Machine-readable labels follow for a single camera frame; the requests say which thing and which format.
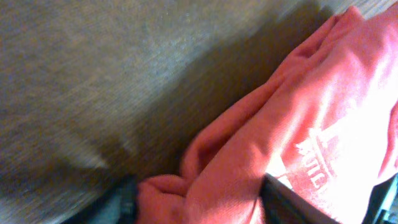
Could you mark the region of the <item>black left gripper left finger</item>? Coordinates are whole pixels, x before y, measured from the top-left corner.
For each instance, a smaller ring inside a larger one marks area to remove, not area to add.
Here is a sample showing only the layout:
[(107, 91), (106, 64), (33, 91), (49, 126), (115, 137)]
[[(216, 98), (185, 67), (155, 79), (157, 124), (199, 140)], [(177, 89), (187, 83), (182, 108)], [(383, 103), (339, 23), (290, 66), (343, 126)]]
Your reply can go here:
[(137, 182), (127, 175), (62, 224), (133, 224), (137, 220)]

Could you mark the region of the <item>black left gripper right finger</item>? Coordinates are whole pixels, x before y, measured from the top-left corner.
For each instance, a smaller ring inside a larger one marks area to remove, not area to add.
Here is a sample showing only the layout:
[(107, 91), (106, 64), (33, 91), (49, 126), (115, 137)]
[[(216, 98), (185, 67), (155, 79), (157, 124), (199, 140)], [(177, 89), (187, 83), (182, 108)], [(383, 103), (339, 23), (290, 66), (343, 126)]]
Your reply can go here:
[(338, 224), (270, 174), (264, 176), (259, 195), (266, 223)]

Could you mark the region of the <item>red t-shirt white print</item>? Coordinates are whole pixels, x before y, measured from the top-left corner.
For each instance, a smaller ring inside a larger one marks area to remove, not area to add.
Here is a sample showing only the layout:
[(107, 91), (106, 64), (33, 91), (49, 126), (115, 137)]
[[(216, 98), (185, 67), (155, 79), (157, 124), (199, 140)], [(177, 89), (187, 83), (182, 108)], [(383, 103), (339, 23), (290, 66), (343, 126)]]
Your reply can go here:
[(139, 186), (138, 223), (361, 223), (397, 172), (397, 6), (329, 18), (191, 143), (179, 175)]

